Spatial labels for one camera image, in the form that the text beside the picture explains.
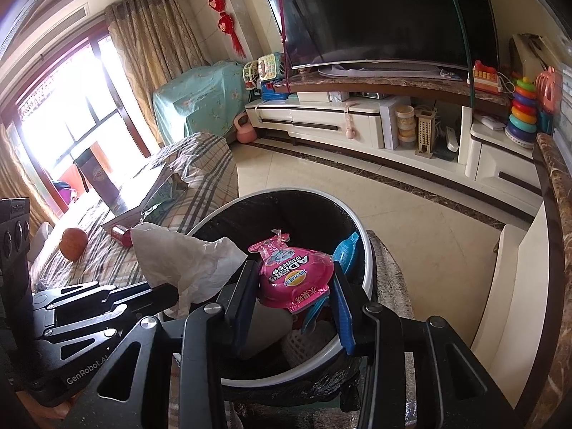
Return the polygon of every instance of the television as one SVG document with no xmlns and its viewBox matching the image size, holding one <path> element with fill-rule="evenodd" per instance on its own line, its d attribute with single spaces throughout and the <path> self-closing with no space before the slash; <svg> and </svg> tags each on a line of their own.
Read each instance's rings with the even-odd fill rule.
<svg viewBox="0 0 572 429">
<path fill-rule="evenodd" d="M 405 61 L 499 67 L 490 0 L 268 0 L 293 68 Z M 281 7 L 284 12 L 281 18 Z"/>
</svg>

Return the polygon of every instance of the teal floral cloth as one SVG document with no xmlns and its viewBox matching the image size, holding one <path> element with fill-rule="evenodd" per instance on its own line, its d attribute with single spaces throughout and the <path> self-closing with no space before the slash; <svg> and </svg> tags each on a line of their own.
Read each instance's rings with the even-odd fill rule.
<svg viewBox="0 0 572 429">
<path fill-rule="evenodd" d="M 225 135 L 247 100 L 242 64 L 219 61 L 195 67 L 155 90 L 153 108 L 165 144 L 173 144 L 196 132 Z"/>
</svg>

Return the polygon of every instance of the red hanging decoration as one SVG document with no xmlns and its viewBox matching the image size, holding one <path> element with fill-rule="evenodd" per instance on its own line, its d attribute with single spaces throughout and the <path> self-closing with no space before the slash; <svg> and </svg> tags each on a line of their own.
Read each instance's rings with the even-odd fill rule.
<svg viewBox="0 0 572 429">
<path fill-rule="evenodd" d="M 224 0 L 209 0 L 209 6 L 216 12 L 221 13 L 224 11 Z"/>
<path fill-rule="evenodd" d="M 235 32 L 235 22 L 232 20 L 232 16 L 227 13 L 221 13 L 220 19 L 218 20 L 218 28 L 224 33 L 228 34 L 232 38 L 232 47 L 235 49 L 236 54 L 241 58 L 246 58 L 244 54 L 244 49 L 240 44 L 240 40 Z"/>
</svg>

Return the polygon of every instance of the blue ring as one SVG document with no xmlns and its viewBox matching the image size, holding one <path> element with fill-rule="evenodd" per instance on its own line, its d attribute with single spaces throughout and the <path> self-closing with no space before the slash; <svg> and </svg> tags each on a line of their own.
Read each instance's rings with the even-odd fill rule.
<svg viewBox="0 0 572 429">
<path fill-rule="evenodd" d="M 508 132 L 511 133 L 511 135 L 518 138 L 519 140 L 522 140 L 523 142 L 534 143 L 534 140 L 536 139 L 536 134 L 531 134 L 530 132 L 524 132 L 523 130 L 514 127 L 512 123 L 507 124 L 506 128 Z"/>
<path fill-rule="evenodd" d="M 514 116 L 514 114 L 511 114 L 509 116 L 510 122 L 517 128 L 519 128 L 520 130 L 524 131 L 524 132 L 528 132 L 531 134 L 534 134 L 536 132 L 536 124 L 527 124 L 524 121 L 521 121 L 519 118 L 517 118 L 516 116 Z"/>
<path fill-rule="evenodd" d="M 530 98 L 523 97 L 521 94 L 517 94 L 516 92 L 514 93 L 514 99 L 525 106 L 536 108 L 536 100 L 531 100 Z"/>
</svg>

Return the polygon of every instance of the pink candy wrapper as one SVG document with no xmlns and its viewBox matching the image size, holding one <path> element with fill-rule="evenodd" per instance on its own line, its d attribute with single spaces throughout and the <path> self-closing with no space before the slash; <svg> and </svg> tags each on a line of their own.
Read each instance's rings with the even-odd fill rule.
<svg viewBox="0 0 572 429">
<path fill-rule="evenodd" d="M 260 269 L 258 299 L 270 308 L 286 308 L 291 313 L 307 308 L 330 293 L 328 281 L 334 273 L 330 255 L 289 247 L 289 234 L 276 235 L 251 246 L 264 260 Z"/>
</svg>

